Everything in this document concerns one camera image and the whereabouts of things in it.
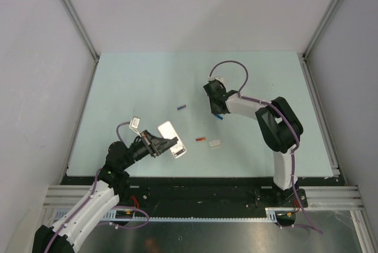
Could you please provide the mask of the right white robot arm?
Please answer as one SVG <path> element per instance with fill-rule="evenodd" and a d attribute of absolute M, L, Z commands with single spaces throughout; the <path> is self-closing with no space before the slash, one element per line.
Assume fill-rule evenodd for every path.
<path fill-rule="evenodd" d="M 287 206 L 294 199 L 298 188 L 295 153 L 299 148 L 304 128 L 283 97 L 267 102 L 241 95 L 236 90 L 227 91 L 218 79 L 203 86 L 214 115 L 238 114 L 258 122 L 266 145 L 273 151 L 274 176 L 269 201 Z"/>

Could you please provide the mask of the white battery cover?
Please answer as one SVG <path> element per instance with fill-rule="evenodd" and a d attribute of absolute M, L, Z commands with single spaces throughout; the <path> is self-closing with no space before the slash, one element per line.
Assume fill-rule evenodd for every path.
<path fill-rule="evenodd" d="M 221 146 L 221 141 L 220 140 L 212 140 L 209 142 L 210 148 L 217 148 Z"/>

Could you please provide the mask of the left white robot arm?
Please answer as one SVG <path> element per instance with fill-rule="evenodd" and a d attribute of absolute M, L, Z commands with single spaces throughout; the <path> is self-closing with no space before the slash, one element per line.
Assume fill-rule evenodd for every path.
<path fill-rule="evenodd" d="M 91 231 L 115 206 L 131 198 L 126 169 L 150 155 L 155 158 L 180 144 L 175 129 L 161 137 L 142 131 L 130 146 L 123 141 L 110 144 L 105 164 L 81 200 L 50 227 L 42 225 L 34 235 L 32 252 L 78 252 Z"/>

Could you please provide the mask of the red white remote control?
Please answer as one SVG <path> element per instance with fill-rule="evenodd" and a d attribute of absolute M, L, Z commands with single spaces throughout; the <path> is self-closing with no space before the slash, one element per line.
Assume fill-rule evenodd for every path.
<path fill-rule="evenodd" d="M 164 139 L 172 141 L 173 146 L 170 147 L 170 152 L 174 158 L 178 159 L 187 152 L 187 148 L 170 121 L 159 125 L 158 131 Z"/>

